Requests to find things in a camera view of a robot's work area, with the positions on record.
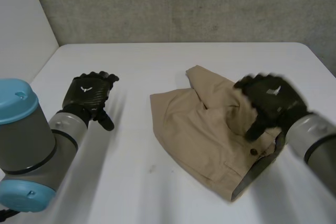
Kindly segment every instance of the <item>brown button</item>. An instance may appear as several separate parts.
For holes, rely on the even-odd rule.
[[[257,155],[258,155],[258,152],[257,152],[256,149],[251,149],[251,150],[250,150],[250,153],[251,153],[251,155],[253,155],[253,156],[257,156]]]

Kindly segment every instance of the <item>glove logo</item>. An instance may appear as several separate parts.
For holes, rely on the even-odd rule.
[[[83,90],[83,92],[85,93],[86,91],[89,91],[89,90],[91,90],[91,89],[92,89],[92,87],[91,87],[91,88],[88,88],[88,89],[85,89],[85,88],[83,88],[83,87],[80,87],[80,89],[81,89],[81,90]]]
[[[279,86],[276,90],[273,89],[269,89],[266,91],[267,94],[273,94],[273,95],[278,95],[278,93],[280,92],[281,86]]]

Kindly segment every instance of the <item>garment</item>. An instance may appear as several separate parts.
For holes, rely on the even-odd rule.
[[[151,95],[154,134],[195,179],[233,201],[281,151],[283,139],[261,162],[274,153],[280,129],[247,141],[257,112],[234,83],[200,66],[186,74],[192,88]]]

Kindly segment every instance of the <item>white table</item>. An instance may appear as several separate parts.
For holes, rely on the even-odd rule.
[[[282,73],[336,123],[336,79],[302,44],[62,46],[32,82],[46,118],[60,109],[73,77],[104,70],[120,77],[107,105],[116,129],[92,122],[49,208],[6,223],[335,223],[336,200],[288,147],[233,204],[170,158],[154,137],[149,95],[189,87],[185,70],[195,65],[233,81]]]

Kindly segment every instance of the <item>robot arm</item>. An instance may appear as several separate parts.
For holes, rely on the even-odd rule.
[[[292,125],[286,142],[336,196],[336,127],[310,114]]]
[[[89,121],[113,130],[113,122],[103,108],[118,80],[105,72],[74,78],[63,109],[49,124],[29,84],[0,80],[0,168],[5,173],[0,182],[2,205],[16,213],[47,208],[82,143]]]
[[[336,196],[336,127],[309,112],[294,88],[279,76],[246,76],[235,85],[257,110],[246,132],[255,141],[266,128],[280,127],[286,142]]]

